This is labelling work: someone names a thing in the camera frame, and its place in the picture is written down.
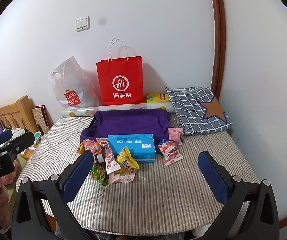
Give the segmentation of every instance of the white plastic bag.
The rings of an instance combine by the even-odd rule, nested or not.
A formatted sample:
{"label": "white plastic bag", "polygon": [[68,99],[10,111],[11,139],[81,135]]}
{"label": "white plastic bag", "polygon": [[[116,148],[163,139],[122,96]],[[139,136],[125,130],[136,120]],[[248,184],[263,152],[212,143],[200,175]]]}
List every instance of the white plastic bag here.
{"label": "white plastic bag", "polygon": [[58,102],[64,109],[98,106],[99,99],[85,71],[75,57],[68,58],[56,67],[49,79]]}

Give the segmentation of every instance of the blue tissue package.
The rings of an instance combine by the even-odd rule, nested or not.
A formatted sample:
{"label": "blue tissue package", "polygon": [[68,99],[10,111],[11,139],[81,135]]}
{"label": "blue tissue package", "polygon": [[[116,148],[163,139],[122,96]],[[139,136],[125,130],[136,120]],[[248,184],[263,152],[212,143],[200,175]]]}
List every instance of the blue tissue package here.
{"label": "blue tissue package", "polygon": [[115,157],[127,146],[137,163],[156,162],[156,149],[152,134],[108,135],[108,142]]}

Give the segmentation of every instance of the white wall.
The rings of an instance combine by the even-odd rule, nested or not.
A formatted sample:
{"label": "white wall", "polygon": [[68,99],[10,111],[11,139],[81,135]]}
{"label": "white wall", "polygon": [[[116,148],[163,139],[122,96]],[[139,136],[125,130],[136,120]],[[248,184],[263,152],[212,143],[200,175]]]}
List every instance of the white wall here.
{"label": "white wall", "polygon": [[287,215],[287,8],[280,0],[224,0],[227,58],[220,103],[232,138]]}
{"label": "white wall", "polygon": [[[75,19],[84,16],[91,28],[77,33]],[[98,85],[96,62],[115,37],[143,57],[145,92],[210,86],[212,0],[14,0],[0,16],[0,106],[27,94],[57,119],[48,73],[75,56]],[[113,57],[124,56],[119,46]]]}

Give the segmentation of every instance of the light switch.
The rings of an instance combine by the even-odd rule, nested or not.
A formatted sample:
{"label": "light switch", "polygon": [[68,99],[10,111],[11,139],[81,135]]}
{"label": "light switch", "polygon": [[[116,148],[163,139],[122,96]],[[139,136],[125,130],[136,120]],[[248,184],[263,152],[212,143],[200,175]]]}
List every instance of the light switch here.
{"label": "light switch", "polygon": [[84,31],[90,29],[90,20],[88,17],[83,17],[76,20],[76,31]]}

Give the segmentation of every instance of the brown star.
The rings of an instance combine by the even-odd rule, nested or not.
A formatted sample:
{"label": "brown star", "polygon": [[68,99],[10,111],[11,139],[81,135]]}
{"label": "brown star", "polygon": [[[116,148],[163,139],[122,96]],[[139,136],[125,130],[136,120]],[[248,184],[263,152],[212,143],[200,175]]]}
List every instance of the brown star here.
{"label": "brown star", "polygon": [[200,103],[206,109],[203,119],[208,119],[210,117],[217,116],[225,123],[227,123],[224,110],[215,96],[213,96],[210,102],[198,102],[198,103]]}

